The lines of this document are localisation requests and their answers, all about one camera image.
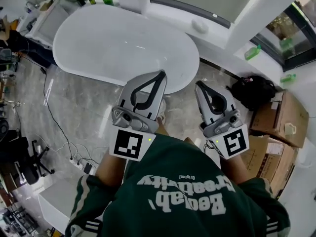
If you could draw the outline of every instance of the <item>marble floor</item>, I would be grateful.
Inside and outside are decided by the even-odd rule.
[[[84,158],[89,158],[90,154],[96,162],[101,160],[108,148],[111,108],[116,104],[122,89],[121,86],[66,73],[55,66],[49,68],[45,83],[45,75],[37,65],[26,59],[21,60],[15,87],[11,88],[7,100],[21,102],[16,110],[21,120],[22,135],[28,138],[29,143],[37,139],[43,147],[47,144],[51,148],[43,162],[56,172],[41,178],[33,186],[24,185],[14,193],[26,209],[32,209],[30,214],[42,229],[47,229],[50,225],[42,217],[37,194],[59,179],[76,180],[83,175],[81,170],[69,162],[71,153],[68,145],[64,145],[66,139],[44,105],[44,83],[47,89],[52,80],[48,103],[54,118],[69,141],[76,145],[79,154]],[[165,127],[170,136],[179,139],[190,137],[203,148],[205,138],[198,128],[201,118],[194,93],[197,80],[224,87],[232,85],[236,80],[207,64],[200,63],[195,79],[187,87],[164,97],[167,105]],[[236,105],[241,111],[242,120],[249,122],[250,113],[247,109],[238,101]],[[17,112],[10,106],[6,107],[6,112],[10,128],[19,128]],[[70,148],[74,156],[76,148],[72,145]]]

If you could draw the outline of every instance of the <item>sleeve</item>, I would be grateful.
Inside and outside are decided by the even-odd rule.
[[[117,188],[104,185],[96,176],[84,175],[77,185],[77,195],[65,236],[71,236],[71,226],[84,229],[87,221],[100,217],[113,200]]]
[[[267,236],[273,233],[280,237],[288,236],[289,216],[283,205],[273,197],[269,181],[266,178],[252,178],[238,186],[266,213]]]

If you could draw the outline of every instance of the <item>power strip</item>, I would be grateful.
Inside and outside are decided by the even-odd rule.
[[[70,159],[69,158],[69,161],[70,161],[70,163],[72,164],[72,165],[74,165],[76,168],[78,168],[78,169],[80,169],[80,170],[84,170],[84,166],[79,162],[78,163],[78,161],[77,160],[75,160],[75,159]]]

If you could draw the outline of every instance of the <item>black backpack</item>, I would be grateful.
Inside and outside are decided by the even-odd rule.
[[[226,89],[251,111],[269,102],[277,91],[272,81],[261,76],[240,78],[231,88],[227,86]]]

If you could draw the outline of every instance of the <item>sneaker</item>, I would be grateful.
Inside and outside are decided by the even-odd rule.
[[[166,101],[164,99],[162,99],[160,107],[159,107],[159,111],[158,111],[158,115],[157,118],[160,118],[162,121],[162,124],[164,124],[166,122],[166,115],[165,115],[165,111],[166,111]]]

